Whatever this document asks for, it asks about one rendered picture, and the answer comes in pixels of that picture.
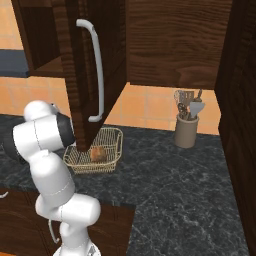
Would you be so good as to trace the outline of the dark blue range hood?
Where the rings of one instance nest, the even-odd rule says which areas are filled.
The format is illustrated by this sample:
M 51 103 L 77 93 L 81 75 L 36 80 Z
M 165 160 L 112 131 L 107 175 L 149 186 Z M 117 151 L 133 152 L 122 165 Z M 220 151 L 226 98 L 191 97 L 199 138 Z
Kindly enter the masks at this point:
M 23 50 L 0 49 L 0 77 L 29 76 L 29 67 Z

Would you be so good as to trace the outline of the grey spatula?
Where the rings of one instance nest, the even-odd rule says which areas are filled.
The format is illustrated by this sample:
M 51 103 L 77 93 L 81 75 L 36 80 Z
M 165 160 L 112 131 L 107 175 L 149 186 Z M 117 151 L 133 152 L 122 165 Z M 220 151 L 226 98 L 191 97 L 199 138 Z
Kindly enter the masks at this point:
M 190 103 L 190 114 L 194 118 L 200 111 L 203 110 L 205 104 L 203 102 L 191 102 Z

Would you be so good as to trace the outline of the brown bread loaf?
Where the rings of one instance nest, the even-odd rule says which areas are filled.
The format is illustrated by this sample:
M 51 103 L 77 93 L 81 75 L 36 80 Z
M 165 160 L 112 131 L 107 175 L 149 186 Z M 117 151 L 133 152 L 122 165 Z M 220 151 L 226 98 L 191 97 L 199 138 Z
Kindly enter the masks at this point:
M 103 147 L 94 147 L 90 153 L 93 162 L 102 162 L 106 159 L 106 152 Z

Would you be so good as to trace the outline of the dark wood wall cabinet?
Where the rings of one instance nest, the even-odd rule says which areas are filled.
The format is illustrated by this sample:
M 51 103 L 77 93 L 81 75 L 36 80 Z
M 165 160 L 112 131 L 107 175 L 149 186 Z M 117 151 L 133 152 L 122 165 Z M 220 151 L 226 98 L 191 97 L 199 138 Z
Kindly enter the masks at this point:
M 52 0 L 11 0 L 31 76 L 63 78 Z

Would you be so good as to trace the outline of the dark wood open cabinet door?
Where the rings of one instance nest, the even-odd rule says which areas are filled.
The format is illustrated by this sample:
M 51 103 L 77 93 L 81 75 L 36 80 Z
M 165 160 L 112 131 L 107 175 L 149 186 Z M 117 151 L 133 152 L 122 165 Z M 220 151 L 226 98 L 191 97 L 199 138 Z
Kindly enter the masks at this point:
M 91 22 L 98 35 L 107 118 L 127 82 L 125 0 L 52 0 L 52 7 L 76 147 L 86 151 L 104 120 L 89 120 L 99 114 L 97 69 L 90 32 L 76 21 Z

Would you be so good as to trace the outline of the dark wood tall cabinet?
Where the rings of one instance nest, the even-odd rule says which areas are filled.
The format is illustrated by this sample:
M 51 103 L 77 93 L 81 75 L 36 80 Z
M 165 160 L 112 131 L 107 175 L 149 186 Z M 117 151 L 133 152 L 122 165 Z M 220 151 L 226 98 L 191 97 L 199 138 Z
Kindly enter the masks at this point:
M 232 0 L 215 95 L 249 256 L 256 256 L 256 0 Z

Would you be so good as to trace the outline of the dark wood closed cabinet door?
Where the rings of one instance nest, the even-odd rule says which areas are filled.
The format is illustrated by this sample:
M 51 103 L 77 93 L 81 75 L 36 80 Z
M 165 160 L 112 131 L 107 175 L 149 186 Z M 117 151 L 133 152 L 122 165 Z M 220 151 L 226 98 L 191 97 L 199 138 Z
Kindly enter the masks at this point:
M 212 90 L 232 0 L 127 0 L 133 85 Z

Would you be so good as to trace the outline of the beige utensil pot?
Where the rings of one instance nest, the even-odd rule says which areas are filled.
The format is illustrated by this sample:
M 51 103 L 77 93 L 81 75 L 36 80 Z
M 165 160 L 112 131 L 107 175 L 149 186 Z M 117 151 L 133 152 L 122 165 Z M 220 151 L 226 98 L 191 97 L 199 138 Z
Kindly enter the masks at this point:
M 181 148 L 192 148 L 196 142 L 199 118 L 184 120 L 177 115 L 174 134 L 174 143 Z

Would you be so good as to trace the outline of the dark slotted spoon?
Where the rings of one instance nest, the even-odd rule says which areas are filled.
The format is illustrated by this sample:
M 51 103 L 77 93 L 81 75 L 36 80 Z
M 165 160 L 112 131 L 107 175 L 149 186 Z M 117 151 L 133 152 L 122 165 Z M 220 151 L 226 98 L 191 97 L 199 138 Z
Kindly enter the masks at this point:
M 178 104 L 178 111 L 179 111 L 179 116 L 182 119 L 185 119 L 187 117 L 187 107 L 183 103 Z

